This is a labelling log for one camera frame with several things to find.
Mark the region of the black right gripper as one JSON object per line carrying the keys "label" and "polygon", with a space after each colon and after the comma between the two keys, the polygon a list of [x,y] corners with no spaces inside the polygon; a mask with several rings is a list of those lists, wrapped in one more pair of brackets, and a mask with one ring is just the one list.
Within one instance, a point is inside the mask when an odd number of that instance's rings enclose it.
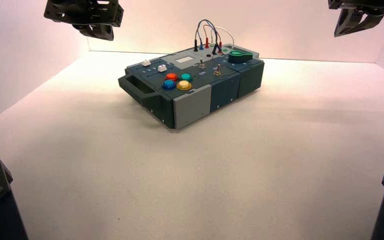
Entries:
{"label": "black right gripper", "polygon": [[328,0],[327,2],[328,8],[331,10],[342,9],[334,30],[335,37],[372,29],[384,17],[384,12],[381,14],[365,13],[358,9],[384,10],[384,0]]}

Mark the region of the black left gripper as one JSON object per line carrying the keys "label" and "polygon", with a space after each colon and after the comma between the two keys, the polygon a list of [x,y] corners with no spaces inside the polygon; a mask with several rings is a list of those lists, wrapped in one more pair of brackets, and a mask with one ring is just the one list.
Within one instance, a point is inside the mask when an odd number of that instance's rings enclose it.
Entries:
{"label": "black left gripper", "polygon": [[124,9],[117,0],[48,0],[43,16],[72,25],[86,37],[113,41]]}

